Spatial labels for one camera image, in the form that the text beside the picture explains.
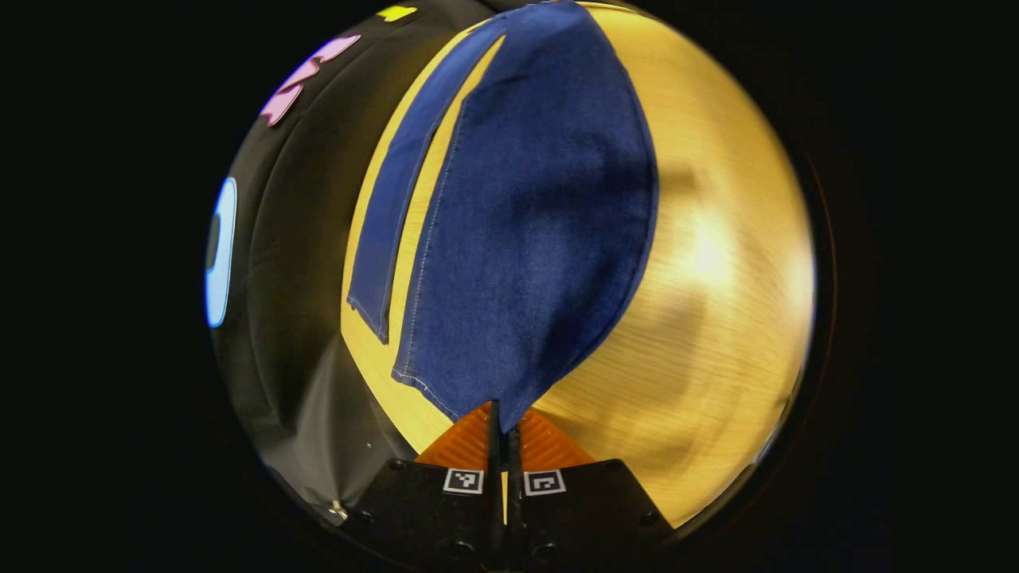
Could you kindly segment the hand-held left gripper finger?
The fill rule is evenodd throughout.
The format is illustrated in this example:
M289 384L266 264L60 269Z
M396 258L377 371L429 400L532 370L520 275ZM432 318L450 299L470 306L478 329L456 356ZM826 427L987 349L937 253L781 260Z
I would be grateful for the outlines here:
M498 402L462 417L415 459L386 461L342 536L403 570L491 570L505 536Z
M595 460L535 412L506 436L512 570L637 570L673 535L621 459Z

